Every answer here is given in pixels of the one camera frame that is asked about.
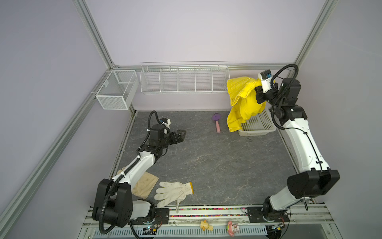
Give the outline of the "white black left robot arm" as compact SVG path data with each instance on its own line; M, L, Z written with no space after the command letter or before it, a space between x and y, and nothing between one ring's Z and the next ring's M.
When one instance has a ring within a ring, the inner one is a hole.
M185 140L186 130L170 130L171 121L149 114L147 134L135 151L136 157L111 179L103 179L97 187L92 219L98 222L102 235L115 227L132 226L135 220L153 223L159 217L153 203L133 200L132 190L144 173L167 153L170 145Z

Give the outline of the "yellow trousers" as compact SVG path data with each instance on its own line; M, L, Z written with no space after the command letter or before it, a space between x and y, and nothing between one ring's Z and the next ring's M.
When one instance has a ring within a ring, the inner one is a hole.
M260 79L238 77L227 81L227 90L232 109L227 118L230 132L242 130L242 124L263 112L266 103L257 103L255 88L261 86Z

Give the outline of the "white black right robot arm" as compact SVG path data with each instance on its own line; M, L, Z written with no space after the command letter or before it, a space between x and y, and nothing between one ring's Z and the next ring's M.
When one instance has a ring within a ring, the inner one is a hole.
M305 110L297 105L301 90L298 71L296 64L288 64L276 74L265 70L259 73L261 84L254 89L257 103L271 105L272 122L286 133L297 165L297 174L287 179L286 187L265 199L260 215L266 222L282 219L300 201L326 195L340 179L338 170L331 169L320 153Z

